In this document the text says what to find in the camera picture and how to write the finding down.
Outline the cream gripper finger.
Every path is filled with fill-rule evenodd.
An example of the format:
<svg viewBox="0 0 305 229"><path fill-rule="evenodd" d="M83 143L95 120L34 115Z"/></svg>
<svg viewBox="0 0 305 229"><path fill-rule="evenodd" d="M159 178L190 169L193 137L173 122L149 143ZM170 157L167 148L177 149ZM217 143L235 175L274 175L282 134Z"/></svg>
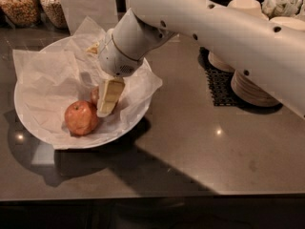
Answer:
<svg viewBox="0 0 305 229"><path fill-rule="evenodd" d="M98 48L99 48L99 43L95 42L91 46L86 48L86 52L93 53L93 54L98 54Z"/></svg>
<svg viewBox="0 0 305 229"><path fill-rule="evenodd" d="M97 100L97 116L106 117L115 108L125 88L125 81L122 77L103 79L99 84Z"/></svg>

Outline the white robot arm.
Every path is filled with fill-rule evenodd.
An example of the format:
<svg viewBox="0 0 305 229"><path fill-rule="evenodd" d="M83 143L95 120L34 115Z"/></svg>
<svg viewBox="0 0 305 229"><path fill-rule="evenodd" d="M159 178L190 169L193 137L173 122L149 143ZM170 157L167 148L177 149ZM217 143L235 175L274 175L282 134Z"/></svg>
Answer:
<svg viewBox="0 0 305 229"><path fill-rule="evenodd" d="M145 55L180 33L213 52L297 115L305 116L305 32L210 0L129 0L99 44L101 69L131 76Z"/></svg>

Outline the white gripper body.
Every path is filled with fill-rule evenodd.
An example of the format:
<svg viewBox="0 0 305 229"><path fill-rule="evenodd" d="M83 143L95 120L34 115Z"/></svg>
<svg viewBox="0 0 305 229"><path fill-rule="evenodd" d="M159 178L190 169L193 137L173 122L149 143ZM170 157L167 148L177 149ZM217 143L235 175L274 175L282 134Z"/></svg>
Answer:
<svg viewBox="0 0 305 229"><path fill-rule="evenodd" d="M122 53L112 38L113 29L109 29L99 42L97 57L101 69L115 77L128 77L133 75L143 64L143 60L133 60Z"/></svg>

